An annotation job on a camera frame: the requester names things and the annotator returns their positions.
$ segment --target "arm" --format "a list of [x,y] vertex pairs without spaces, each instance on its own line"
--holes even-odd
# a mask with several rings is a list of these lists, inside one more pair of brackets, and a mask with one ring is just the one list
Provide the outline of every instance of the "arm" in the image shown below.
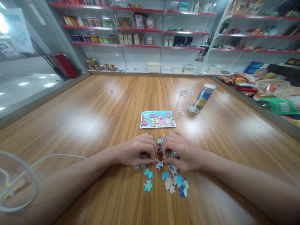
[[163,145],[176,151],[180,160],[167,158],[165,164],[174,164],[182,171],[205,170],[235,189],[268,217],[279,224],[300,223],[300,191],[293,186],[259,170],[247,167],[212,152],[204,151],[181,132],[170,133]]
[[[140,152],[151,158],[139,158]],[[148,134],[123,144],[109,147],[96,155],[75,163],[41,182],[38,197],[27,207],[13,213],[0,213],[1,224],[51,224],[107,168],[116,163],[138,166],[155,163],[155,142]],[[16,193],[5,202],[7,207],[26,203],[33,196],[33,186]]]

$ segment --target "white cord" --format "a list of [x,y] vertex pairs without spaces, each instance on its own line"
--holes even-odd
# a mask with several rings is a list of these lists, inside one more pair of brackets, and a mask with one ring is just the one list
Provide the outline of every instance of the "white cord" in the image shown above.
[[[31,169],[32,167],[34,167],[35,165],[37,165],[38,163],[40,163],[41,161],[43,161],[44,159],[47,159],[51,156],[71,156],[71,157],[77,157],[77,158],[83,158],[83,159],[87,159],[86,157],[84,156],[76,156],[76,155],[67,155],[67,154],[53,154],[53,155],[49,155],[49,156],[46,156],[45,158],[42,158],[40,159],[39,161],[37,161],[35,164],[33,164],[32,166],[28,166],[23,160],[21,160],[20,158],[14,156],[13,154],[10,154],[8,152],[1,152],[0,151],[0,155],[4,155],[4,156],[7,156],[8,158],[11,158],[12,160],[16,161],[17,163],[21,164],[23,166],[23,168],[25,169],[25,171],[20,175],[18,176],[9,186],[8,183],[9,183],[9,179],[10,179],[10,176],[9,174],[2,168],[0,168],[0,172],[2,172],[5,177],[6,177],[6,181],[5,181],[5,185],[7,186],[6,189],[4,190],[4,192],[0,195],[0,212],[6,212],[6,213],[11,213],[11,212],[15,212],[15,211],[18,211],[20,209],[23,209],[24,207],[28,206],[30,203],[32,203],[36,197],[38,196],[39,192],[40,192],[40,184],[39,184],[39,181],[38,181],[38,178],[36,176],[36,174],[33,172],[33,170]],[[18,182],[18,180],[24,176],[25,173],[28,173],[32,180],[33,180],[33,183],[35,185],[35,194],[34,196],[31,198],[31,200],[29,200],[27,203],[25,203],[24,205],[22,206],[19,206],[19,207],[12,207],[12,208],[8,208],[8,207],[5,207],[2,205],[2,200],[4,199],[4,197],[7,195],[7,194],[11,194],[10,193],[10,189],[13,187],[13,185]]]

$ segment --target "forearm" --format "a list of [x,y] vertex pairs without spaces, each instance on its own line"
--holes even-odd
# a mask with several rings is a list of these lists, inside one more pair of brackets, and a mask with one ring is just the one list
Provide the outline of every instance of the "forearm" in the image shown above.
[[[88,186],[90,186],[110,165],[114,155],[110,149],[73,164],[41,182],[38,197],[24,209],[1,214],[3,224],[51,224]],[[34,186],[18,192],[5,202],[15,207],[33,196]]]
[[279,224],[299,224],[300,191],[259,170],[208,153],[205,170],[231,186]]

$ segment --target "clear plastic cup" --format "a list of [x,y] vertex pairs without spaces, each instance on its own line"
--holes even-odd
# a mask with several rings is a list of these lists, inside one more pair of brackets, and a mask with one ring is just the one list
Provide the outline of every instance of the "clear plastic cup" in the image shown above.
[[176,112],[179,114],[184,114],[188,110],[190,105],[191,97],[193,97],[194,91],[188,88],[183,88],[180,91],[177,103]]

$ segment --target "wood grain surface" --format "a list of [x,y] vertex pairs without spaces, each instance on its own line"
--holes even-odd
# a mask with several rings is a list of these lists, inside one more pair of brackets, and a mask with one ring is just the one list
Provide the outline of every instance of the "wood grain surface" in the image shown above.
[[[217,89],[197,115],[175,113],[182,88],[204,83]],[[54,153],[89,157],[108,146],[149,133],[154,139],[175,128],[140,129],[148,110],[172,110],[180,130],[197,146],[300,187],[300,144],[211,79],[91,76],[0,132],[1,151],[29,165]],[[53,157],[35,167],[42,180],[80,159]],[[20,168],[0,158],[2,168]],[[162,172],[152,169],[151,192],[144,192],[144,170],[108,169],[57,219],[55,224],[272,224],[247,199],[213,177],[184,173],[188,198],[165,190]]]

